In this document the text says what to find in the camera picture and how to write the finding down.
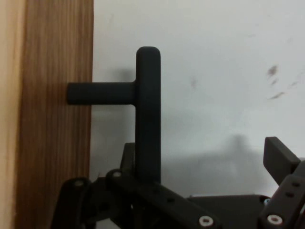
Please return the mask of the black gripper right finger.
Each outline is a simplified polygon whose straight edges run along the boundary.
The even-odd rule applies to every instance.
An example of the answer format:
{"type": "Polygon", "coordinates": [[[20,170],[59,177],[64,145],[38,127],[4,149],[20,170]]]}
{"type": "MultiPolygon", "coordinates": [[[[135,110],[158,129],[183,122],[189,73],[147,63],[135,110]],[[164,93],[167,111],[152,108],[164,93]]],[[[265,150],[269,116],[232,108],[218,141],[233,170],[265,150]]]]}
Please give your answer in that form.
{"type": "Polygon", "coordinates": [[[259,228],[303,229],[305,161],[273,136],[264,141],[263,165],[278,184],[278,188],[259,214],[259,228]]]}

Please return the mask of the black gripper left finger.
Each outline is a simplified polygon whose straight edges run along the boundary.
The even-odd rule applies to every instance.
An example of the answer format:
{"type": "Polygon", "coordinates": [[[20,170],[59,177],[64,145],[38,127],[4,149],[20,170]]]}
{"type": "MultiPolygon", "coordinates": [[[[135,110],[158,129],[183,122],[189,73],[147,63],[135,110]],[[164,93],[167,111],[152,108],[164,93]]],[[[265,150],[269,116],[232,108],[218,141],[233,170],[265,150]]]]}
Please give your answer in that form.
{"type": "Polygon", "coordinates": [[[121,229],[220,229],[204,208],[157,183],[135,179],[134,143],[126,143],[121,166],[91,182],[85,177],[63,183],[51,227],[94,229],[110,219],[121,229]]]}

